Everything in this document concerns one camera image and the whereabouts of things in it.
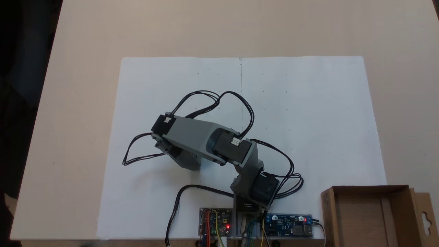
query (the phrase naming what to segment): green wire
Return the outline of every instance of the green wire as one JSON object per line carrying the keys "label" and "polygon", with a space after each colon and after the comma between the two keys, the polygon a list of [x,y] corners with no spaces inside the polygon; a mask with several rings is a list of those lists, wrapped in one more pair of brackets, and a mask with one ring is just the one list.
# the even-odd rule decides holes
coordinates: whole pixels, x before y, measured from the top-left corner
{"label": "green wire", "polygon": [[223,240],[220,237],[220,232],[218,231],[218,212],[214,211],[216,214],[216,235],[218,236],[218,240],[221,243],[221,246],[224,247]]}

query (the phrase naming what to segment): blue circuit board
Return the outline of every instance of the blue circuit board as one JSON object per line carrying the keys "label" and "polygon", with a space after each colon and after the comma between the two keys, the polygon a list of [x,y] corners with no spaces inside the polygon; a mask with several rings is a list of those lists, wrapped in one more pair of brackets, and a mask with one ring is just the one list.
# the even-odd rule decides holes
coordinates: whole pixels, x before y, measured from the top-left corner
{"label": "blue circuit board", "polygon": [[312,237],[311,218],[310,214],[267,214],[266,234],[277,237]]}

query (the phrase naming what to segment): paper sheet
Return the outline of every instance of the paper sheet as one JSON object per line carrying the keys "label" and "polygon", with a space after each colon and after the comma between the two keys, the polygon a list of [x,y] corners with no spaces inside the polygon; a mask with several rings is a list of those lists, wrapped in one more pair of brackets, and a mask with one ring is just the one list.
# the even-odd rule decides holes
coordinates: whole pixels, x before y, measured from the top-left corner
{"label": "paper sheet", "polygon": [[[305,184],[296,194],[276,200],[271,213],[312,214],[322,220],[320,193],[333,185],[385,185],[378,132],[362,57],[275,58],[124,58],[121,64],[112,133],[108,148],[97,236],[102,239],[165,237],[179,189],[206,185],[231,192],[237,173],[204,160],[200,171],[180,168],[169,157],[127,167],[122,159],[132,138],[150,132],[160,114],[171,111],[189,92],[240,93],[255,112],[248,138],[266,141],[295,163]],[[177,111],[185,116],[210,105],[193,96]],[[197,119],[238,131],[249,114],[232,95]],[[285,174],[288,161],[258,148],[267,172]],[[146,137],[129,158],[158,153]],[[290,181],[285,188],[295,181]],[[200,207],[233,207],[231,198],[188,189],[170,238],[198,238]],[[323,233],[314,229],[315,238]]]}

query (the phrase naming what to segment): beige table surface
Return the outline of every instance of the beige table surface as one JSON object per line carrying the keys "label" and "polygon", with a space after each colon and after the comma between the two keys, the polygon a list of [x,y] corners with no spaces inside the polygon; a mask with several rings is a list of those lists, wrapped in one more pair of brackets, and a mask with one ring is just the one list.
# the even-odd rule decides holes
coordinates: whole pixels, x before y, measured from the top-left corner
{"label": "beige table surface", "polygon": [[123,57],[307,55],[364,56],[387,181],[439,215],[432,0],[64,0],[11,237],[96,238]]}

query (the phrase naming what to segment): brown cardboard box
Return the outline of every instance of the brown cardboard box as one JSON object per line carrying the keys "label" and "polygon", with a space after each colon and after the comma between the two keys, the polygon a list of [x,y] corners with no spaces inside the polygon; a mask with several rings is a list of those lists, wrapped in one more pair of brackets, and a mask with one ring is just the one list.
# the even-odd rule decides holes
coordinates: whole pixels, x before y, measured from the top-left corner
{"label": "brown cardboard box", "polygon": [[321,197],[327,247],[439,246],[429,193],[408,185],[332,186]]}

